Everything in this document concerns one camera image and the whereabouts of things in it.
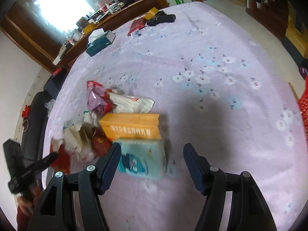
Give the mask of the person's left hand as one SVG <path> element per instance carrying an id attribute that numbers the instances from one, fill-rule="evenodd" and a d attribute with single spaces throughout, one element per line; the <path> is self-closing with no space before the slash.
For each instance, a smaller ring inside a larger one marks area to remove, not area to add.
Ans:
<path id="1" fill-rule="evenodd" d="M 27 230 L 30 219 L 32 218 L 30 208 L 35 208 L 37 206 L 42 194 L 43 192 L 41 188 L 39 186 L 35 186 L 33 188 L 33 201 L 29 201 L 24 197 L 17 198 L 17 231 Z"/>

